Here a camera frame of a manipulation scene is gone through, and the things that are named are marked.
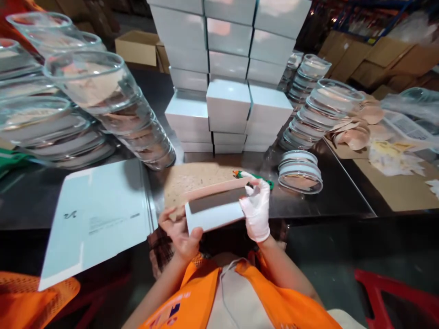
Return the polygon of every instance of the hand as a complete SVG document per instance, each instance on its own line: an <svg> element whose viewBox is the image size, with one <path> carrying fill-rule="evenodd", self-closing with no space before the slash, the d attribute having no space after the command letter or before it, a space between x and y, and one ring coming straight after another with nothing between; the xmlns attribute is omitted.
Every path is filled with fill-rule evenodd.
<svg viewBox="0 0 439 329"><path fill-rule="evenodd" d="M252 177L250 184L254 186L254 188L246 186L247 197L239 200L246 216L247 234L255 242L263 242L270 236L270 227L268 226L270 185L262 179L255 179L245 171L241 172L241 176Z"/></svg>
<svg viewBox="0 0 439 329"><path fill-rule="evenodd" d="M176 212L175 221L169 217L174 212ZM189 263L198 253L203 229L200 227L194 228L189 236L184 206L165 209L159 217L159 225L172 239L176 253Z"/></svg>

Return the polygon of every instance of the stack of white boxes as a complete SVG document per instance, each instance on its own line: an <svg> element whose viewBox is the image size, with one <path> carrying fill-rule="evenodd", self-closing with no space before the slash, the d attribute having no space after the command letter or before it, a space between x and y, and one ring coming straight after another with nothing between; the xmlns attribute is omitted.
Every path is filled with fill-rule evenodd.
<svg viewBox="0 0 439 329"><path fill-rule="evenodd" d="M207 97L208 119L203 122L208 122L212 132L215 153L266 151L292 112L288 99L276 87L311 1L148 3L168 54L174 86L180 95L183 90L196 90ZM189 124L201 121L194 111L188 111L192 105L187 98L174 96L166 117L185 152L204 152L210 149L206 144L211 146L206 126ZM176 104L184 109L179 112ZM177 116L185 117L187 124L179 124Z"/></svg>

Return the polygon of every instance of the white glove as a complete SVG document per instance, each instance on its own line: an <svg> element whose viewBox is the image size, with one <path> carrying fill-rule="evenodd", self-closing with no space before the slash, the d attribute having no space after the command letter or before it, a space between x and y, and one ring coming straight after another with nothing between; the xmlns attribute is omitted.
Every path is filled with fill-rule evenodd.
<svg viewBox="0 0 439 329"><path fill-rule="evenodd" d="M246 186L247 197L239 200L242 211L246 216L247 234L255 242L263 242L270 235L268 226L268 204L270 201L270 185L262 179L256 179L245 171L242 177L252 177L250 184Z"/></svg>

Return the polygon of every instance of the orange apron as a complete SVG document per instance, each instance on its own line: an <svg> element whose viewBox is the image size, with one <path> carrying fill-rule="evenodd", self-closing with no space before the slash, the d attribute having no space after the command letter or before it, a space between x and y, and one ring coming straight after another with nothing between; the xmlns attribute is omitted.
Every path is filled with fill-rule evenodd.
<svg viewBox="0 0 439 329"><path fill-rule="evenodd" d="M261 263L262 272L267 273L263 260ZM213 260L200 269L190 263L181 289L139 328L205 329L209 322L221 270ZM251 283L273 327L341 329L316 301L294 290L275 286L245 260L238 262L235 271Z"/></svg>

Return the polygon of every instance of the red stool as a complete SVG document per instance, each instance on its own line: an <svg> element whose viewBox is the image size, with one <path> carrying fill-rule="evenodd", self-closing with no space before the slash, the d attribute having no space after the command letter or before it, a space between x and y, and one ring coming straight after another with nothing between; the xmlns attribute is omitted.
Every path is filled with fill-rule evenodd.
<svg viewBox="0 0 439 329"><path fill-rule="evenodd" d="M415 321L417 328L439 328L439 298L358 269L355 279L363 284L369 298L373 314L366 320L370 329L394 329L392 320L404 324L405 328L410 328L409 321Z"/></svg>

